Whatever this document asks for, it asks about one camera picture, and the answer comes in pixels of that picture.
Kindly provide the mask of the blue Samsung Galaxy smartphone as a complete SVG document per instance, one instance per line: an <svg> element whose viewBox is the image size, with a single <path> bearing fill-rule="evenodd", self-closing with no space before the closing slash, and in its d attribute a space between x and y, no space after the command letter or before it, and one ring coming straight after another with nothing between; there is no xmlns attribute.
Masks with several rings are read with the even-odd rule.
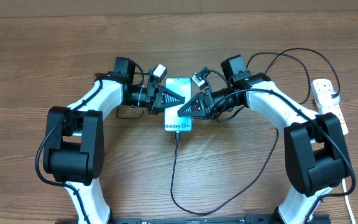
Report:
<svg viewBox="0 0 358 224"><path fill-rule="evenodd" d="M179 116L178 110L192 97L191 80L189 78L168 78L165 80L168 92L164 102L168 108L164 110L164 130L167 132L189 132L192 120L188 116Z"/></svg>

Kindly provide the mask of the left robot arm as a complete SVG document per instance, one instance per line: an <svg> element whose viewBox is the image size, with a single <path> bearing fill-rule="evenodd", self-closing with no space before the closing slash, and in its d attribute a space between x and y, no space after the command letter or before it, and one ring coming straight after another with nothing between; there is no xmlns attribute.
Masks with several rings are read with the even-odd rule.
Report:
<svg viewBox="0 0 358 224"><path fill-rule="evenodd" d="M139 69L133 60L117 57L113 70L96 73L92 89L80 100L48 111L35 170L42 182L67 190L77 223L113 222L99 181L104 165L103 122L110 112L125 105L158 115L185 102L185 97L160 84L167 73L163 65L142 72L142 81L135 84Z"/></svg>

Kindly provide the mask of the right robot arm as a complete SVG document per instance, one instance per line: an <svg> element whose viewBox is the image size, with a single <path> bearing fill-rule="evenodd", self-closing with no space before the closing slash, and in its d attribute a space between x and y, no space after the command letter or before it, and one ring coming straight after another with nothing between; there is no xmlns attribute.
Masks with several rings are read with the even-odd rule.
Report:
<svg viewBox="0 0 358 224"><path fill-rule="evenodd" d="M313 215L318 205L328 197L345 197L356 187L340 119L295 102L265 73L251 74L241 55L227 58L221 68L227 88L202 90L178 115L218 119L240 105L260 113L284 135L285 170L291 183L284 202L262 223L329 223L328 216Z"/></svg>

